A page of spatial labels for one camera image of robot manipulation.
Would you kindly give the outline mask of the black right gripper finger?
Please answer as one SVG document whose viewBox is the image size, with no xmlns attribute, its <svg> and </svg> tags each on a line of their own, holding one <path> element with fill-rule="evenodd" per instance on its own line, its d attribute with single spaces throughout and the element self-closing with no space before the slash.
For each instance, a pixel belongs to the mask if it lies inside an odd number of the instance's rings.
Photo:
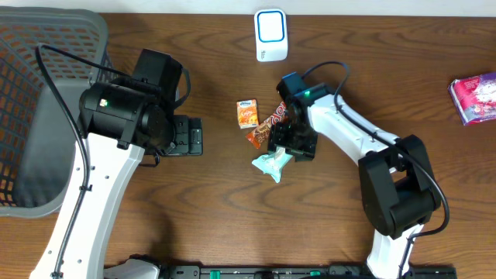
<svg viewBox="0 0 496 279">
<path fill-rule="evenodd" d="M 295 151 L 295 161 L 312 161 L 315 158 L 315 144 L 305 144 L 297 148 Z"/>
<path fill-rule="evenodd" d="M 278 147 L 286 147 L 288 141 L 288 128 L 284 123 L 277 123 L 270 128 L 267 151 L 275 153 Z"/>
</svg>

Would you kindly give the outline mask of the red chocolate bar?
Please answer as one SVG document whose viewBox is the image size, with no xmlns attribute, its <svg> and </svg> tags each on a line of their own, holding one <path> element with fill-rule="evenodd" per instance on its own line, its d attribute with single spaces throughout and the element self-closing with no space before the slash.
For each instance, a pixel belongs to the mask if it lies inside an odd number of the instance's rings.
<svg viewBox="0 0 496 279">
<path fill-rule="evenodd" d="M 269 138 L 271 127 L 279 122 L 286 121 L 286 112 L 287 106 L 284 102 L 281 102 L 270 117 L 246 135 L 246 139 L 251 142 L 256 149 L 260 149 L 261 144 Z"/>
</svg>

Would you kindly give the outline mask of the teal snack wrapper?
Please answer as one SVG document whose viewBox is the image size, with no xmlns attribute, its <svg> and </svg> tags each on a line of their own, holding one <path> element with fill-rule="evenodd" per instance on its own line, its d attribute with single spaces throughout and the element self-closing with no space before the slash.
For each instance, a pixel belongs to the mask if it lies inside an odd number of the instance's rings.
<svg viewBox="0 0 496 279">
<path fill-rule="evenodd" d="M 292 158 L 293 155 L 286 153 L 285 148 L 278 146 L 275 152 L 261 155 L 253 160 L 252 165 L 264 174 L 269 174 L 276 183 L 279 183 L 284 166 Z"/>
</svg>

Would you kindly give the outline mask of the small orange juice carton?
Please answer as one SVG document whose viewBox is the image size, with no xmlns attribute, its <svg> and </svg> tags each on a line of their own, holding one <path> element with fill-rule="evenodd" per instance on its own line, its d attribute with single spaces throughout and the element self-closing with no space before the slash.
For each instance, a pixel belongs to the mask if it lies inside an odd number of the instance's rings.
<svg viewBox="0 0 496 279">
<path fill-rule="evenodd" d="M 237 102 L 236 112 L 241 129 L 255 128 L 259 125 L 256 99 Z"/>
</svg>

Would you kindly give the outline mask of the purple snack packet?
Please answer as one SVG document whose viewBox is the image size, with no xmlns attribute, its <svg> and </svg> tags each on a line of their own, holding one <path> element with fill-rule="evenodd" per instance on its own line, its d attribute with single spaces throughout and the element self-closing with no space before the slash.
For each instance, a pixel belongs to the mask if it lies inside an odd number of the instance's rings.
<svg viewBox="0 0 496 279">
<path fill-rule="evenodd" d="M 454 80 L 448 87 L 464 126 L 495 120 L 495 73 Z"/>
</svg>

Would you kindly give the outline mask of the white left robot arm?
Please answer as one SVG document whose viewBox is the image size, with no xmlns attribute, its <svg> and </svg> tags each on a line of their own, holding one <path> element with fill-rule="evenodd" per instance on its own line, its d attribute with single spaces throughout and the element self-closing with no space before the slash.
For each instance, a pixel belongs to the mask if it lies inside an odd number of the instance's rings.
<svg viewBox="0 0 496 279">
<path fill-rule="evenodd" d="M 131 74 L 97 82 L 68 119 L 76 152 L 67 191 L 33 278 L 162 278 L 145 256 L 105 266 L 109 237 L 127 185 L 146 155 L 199 156 L 202 121 L 177 114 L 186 101 L 177 88 L 188 70 L 170 55 L 141 52 Z"/>
</svg>

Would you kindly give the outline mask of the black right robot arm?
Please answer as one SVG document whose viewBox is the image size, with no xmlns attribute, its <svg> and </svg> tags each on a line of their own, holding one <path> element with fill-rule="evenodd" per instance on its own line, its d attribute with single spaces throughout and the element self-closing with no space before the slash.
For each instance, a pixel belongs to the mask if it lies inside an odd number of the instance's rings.
<svg viewBox="0 0 496 279">
<path fill-rule="evenodd" d="M 426 235 L 424 225 L 435 210 L 448 208 L 423 142 L 377 128 L 336 89 L 309 87 L 297 73 L 284 76 L 277 92 L 288 120 L 272 126 L 268 150 L 313 160 L 320 135 L 335 143 L 358 166 L 363 210 L 375 229 L 368 270 L 375 278 L 405 276 L 415 240 Z"/>
</svg>

